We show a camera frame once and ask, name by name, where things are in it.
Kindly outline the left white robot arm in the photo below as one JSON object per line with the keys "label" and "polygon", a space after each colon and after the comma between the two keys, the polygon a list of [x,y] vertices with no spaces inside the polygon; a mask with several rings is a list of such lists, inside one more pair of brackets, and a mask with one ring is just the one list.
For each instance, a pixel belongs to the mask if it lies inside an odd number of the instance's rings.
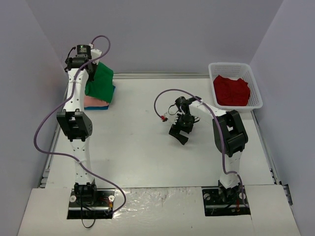
{"label": "left white robot arm", "polygon": [[57,113],[57,121],[70,141],[75,157],[74,195],[89,206],[99,200],[95,178],[82,165],[90,167],[89,137],[93,132],[92,121],[84,113],[85,86],[94,66],[87,64],[92,59],[89,45],[77,45],[77,54],[66,60],[68,74],[67,102]]}

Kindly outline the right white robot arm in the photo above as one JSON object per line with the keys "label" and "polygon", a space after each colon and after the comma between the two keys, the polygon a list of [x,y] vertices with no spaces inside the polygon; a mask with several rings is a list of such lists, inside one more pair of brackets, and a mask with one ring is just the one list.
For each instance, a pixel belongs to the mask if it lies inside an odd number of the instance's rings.
{"label": "right white robot arm", "polygon": [[240,159],[248,142],[248,135],[240,114],[236,110],[230,112],[216,109],[208,104],[203,105],[195,98],[186,99],[181,96],[175,100],[178,109],[169,130],[169,135],[177,139],[182,145],[188,137],[181,132],[190,133],[194,124],[201,119],[213,125],[215,145],[224,155],[222,173],[219,178],[219,199],[229,203],[236,197],[236,191],[241,181],[238,177]]}

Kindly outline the green t shirt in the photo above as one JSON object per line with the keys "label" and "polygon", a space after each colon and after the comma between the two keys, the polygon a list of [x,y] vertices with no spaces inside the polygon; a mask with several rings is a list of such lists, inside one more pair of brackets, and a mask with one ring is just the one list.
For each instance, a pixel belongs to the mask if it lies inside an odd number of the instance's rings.
{"label": "green t shirt", "polygon": [[107,67],[105,64],[100,62],[98,64],[98,68],[97,68],[95,76],[94,76],[94,81],[86,83],[85,95],[87,95],[87,93],[91,87],[113,85],[113,76],[114,76],[113,70],[110,69],[109,67]]}

